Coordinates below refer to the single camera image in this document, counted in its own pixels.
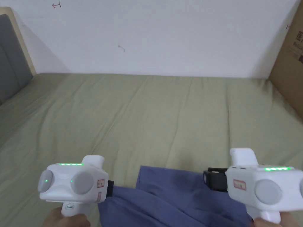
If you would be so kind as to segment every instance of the white controller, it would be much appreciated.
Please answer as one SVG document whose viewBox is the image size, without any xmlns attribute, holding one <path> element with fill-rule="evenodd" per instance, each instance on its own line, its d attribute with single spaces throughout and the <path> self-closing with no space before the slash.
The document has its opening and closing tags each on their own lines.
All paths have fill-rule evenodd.
<svg viewBox="0 0 303 227">
<path fill-rule="evenodd" d="M 230 150 L 233 166 L 225 172 L 229 196 L 246 205 L 253 218 L 279 224 L 281 211 L 303 210 L 303 171 L 259 165 L 252 149 Z"/>
<path fill-rule="evenodd" d="M 62 214 L 88 215 L 92 203 L 106 199 L 108 174 L 102 169 L 104 158 L 87 155 L 81 163 L 58 163 L 42 172 L 38 191 L 40 198 L 62 202 Z"/>
</svg>

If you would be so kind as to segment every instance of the gray headboard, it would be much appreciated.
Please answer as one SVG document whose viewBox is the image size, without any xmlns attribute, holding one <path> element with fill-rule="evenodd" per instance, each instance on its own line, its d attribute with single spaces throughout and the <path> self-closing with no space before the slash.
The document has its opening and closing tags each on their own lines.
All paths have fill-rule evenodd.
<svg viewBox="0 0 303 227">
<path fill-rule="evenodd" d="M 0 15 L 0 105 L 24 88 L 33 75 L 12 23 Z"/>
</svg>

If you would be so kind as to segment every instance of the red sticker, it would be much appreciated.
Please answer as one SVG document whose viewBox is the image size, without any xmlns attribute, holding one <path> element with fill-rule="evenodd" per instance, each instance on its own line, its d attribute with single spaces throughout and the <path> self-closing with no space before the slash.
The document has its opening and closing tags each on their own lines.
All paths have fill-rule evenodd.
<svg viewBox="0 0 303 227">
<path fill-rule="evenodd" d="M 241 180 L 234 180 L 234 187 L 246 191 L 246 183 Z"/>
<path fill-rule="evenodd" d="M 97 202 L 100 202 L 101 200 L 101 192 L 98 193 L 98 199 L 97 199 Z"/>
<path fill-rule="evenodd" d="M 102 188 L 102 187 L 104 187 L 104 179 L 98 180 L 97 182 L 97 188 Z"/>
</svg>

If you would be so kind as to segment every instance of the wooden bed frame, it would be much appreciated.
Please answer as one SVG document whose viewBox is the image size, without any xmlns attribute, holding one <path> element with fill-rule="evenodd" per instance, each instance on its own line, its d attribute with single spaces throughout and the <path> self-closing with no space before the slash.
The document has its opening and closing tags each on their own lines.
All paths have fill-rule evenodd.
<svg viewBox="0 0 303 227">
<path fill-rule="evenodd" d="M 25 56 L 26 61 L 28 63 L 28 66 L 29 66 L 29 68 L 30 68 L 30 70 L 32 72 L 32 75 L 33 76 L 36 75 L 36 71 L 35 71 L 33 62 L 31 60 L 31 57 L 30 57 L 30 55 L 28 53 L 28 50 L 26 48 L 25 42 L 23 40 L 22 34 L 20 32 L 20 29 L 18 27 L 18 24 L 17 24 L 16 18 L 14 16 L 13 10 L 10 7 L 0 7 L 0 15 L 2 15 L 2 14 L 8 15 L 8 17 L 9 17 L 9 19 L 10 19 L 12 25 L 13 25 L 14 31 L 15 31 L 15 33 L 17 35 L 17 38 L 19 40 L 19 43 L 21 45 L 21 48 L 23 50 L 23 53 L 24 53 L 24 56 Z"/>
</svg>

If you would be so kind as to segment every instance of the blue cloth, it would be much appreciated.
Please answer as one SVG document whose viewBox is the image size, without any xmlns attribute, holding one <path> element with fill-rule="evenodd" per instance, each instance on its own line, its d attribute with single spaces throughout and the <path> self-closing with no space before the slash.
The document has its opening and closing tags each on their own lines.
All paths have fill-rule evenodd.
<svg viewBox="0 0 303 227">
<path fill-rule="evenodd" d="M 203 174 L 142 166 L 135 189 L 114 187 L 99 204 L 103 227 L 248 227 L 245 206 L 211 191 Z"/>
</svg>

